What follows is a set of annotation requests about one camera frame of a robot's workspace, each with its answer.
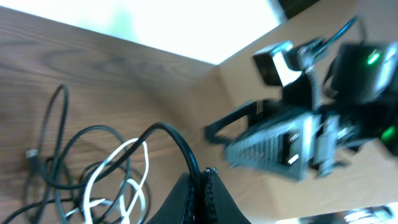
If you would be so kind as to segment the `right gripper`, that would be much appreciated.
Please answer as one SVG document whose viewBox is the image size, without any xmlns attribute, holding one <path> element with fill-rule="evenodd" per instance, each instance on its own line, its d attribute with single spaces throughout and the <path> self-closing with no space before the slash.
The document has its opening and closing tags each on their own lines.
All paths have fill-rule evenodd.
<svg viewBox="0 0 398 224">
<path fill-rule="evenodd" d="M 367 143 L 361 135 L 358 108 L 355 106 L 307 106 L 307 110 L 320 116 L 315 126 L 314 116 L 302 114 L 266 127 L 249 130 L 244 137 L 233 141 L 224 150 L 224 159 L 231 164 L 265 170 L 297 181 L 303 180 L 310 167 L 318 177 L 330 175 L 347 162 L 335 159 L 336 150 L 346 147 L 352 151 Z"/>
</svg>

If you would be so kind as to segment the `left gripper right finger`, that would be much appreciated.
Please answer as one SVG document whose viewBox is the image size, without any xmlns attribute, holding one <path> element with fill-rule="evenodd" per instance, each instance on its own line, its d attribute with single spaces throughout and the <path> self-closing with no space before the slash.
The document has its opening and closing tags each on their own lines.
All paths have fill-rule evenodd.
<svg viewBox="0 0 398 224">
<path fill-rule="evenodd" d="M 250 224 L 218 175 L 216 168 L 204 171 L 204 223 L 209 224 Z"/>
</svg>

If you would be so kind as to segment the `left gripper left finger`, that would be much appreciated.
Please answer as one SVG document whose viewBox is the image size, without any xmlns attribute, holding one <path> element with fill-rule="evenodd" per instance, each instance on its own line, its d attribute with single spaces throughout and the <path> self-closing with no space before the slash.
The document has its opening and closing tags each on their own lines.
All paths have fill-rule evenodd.
<svg viewBox="0 0 398 224">
<path fill-rule="evenodd" d="M 195 188 L 184 172 L 156 214 L 147 224 L 194 224 Z"/>
</svg>

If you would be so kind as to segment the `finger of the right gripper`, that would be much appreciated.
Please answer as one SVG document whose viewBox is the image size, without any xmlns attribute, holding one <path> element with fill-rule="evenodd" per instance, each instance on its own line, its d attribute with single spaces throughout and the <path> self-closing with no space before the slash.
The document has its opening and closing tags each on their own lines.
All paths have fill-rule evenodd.
<svg viewBox="0 0 398 224">
<path fill-rule="evenodd" d="M 219 131 L 227 127 L 231 123 L 247 116 L 248 128 L 265 120 L 271 114 L 275 113 L 280 108 L 280 102 L 277 100 L 257 100 L 248 101 L 239 108 L 227 114 L 225 117 L 211 123 L 204 128 L 205 139 L 210 144 L 223 144 L 227 146 L 231 144 L 236 138 L 229 138 L 224 135 L 217 135 Z"/>
</svg>

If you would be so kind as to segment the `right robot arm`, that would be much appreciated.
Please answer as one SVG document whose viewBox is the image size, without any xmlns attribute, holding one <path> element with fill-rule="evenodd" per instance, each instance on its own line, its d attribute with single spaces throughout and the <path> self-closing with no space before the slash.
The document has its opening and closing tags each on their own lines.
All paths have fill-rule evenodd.
<svg viewBox="0 0 398 224">
<path fill-rule="evenodd" d="M 309 169 L 329 175 L 339 147 L 358 152 L 379 139 L 397 155 L 397 44 L 344 43 L 319 83 L 314 66 L 328 42 L 299 47 L 285 41 L 252 59 L 264 83 L 282 90 L 279 100 L 241 105 L 205 128 L 224 146 L 232 165 L 302 180 Z"/>
</svg>

